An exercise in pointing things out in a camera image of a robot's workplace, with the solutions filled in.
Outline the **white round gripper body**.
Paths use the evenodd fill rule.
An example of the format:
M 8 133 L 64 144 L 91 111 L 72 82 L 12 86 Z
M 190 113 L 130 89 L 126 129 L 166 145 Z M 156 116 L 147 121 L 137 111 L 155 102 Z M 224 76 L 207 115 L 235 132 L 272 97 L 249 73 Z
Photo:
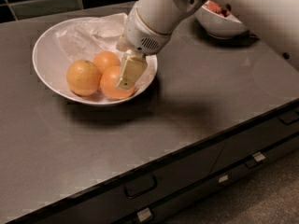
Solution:
M 138 14 L 137 6 L 133 6 L 124 25 L 124 40 L 129 49 L 145 55 L 159 53 L 171 35 L 162 35 L 152 31 Z

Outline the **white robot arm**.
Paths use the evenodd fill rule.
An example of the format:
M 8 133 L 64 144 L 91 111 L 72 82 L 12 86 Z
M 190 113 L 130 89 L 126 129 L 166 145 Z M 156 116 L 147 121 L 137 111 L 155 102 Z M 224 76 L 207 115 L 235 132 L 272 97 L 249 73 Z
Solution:
M 206 1 L 229 10 L 292 67 L 299 66 L 299 0 L 138 0 L 131 9 L 117 49 L 124 53 L 117 86 L 129 90 L 181 21 Z

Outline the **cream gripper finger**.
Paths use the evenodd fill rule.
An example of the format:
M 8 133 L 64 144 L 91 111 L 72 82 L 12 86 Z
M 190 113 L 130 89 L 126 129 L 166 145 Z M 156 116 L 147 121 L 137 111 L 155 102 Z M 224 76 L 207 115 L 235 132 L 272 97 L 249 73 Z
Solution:
M 141 78 L 148 64 L 141 53 L 125 53 L 121 59 L 121 70 L 116 86 L 122 90 L 130 90 Z
M 121 36 L 116 44 L 116 49 L 121 52 L 126 52 L 130 49 L 130 43 L 124 36 Z

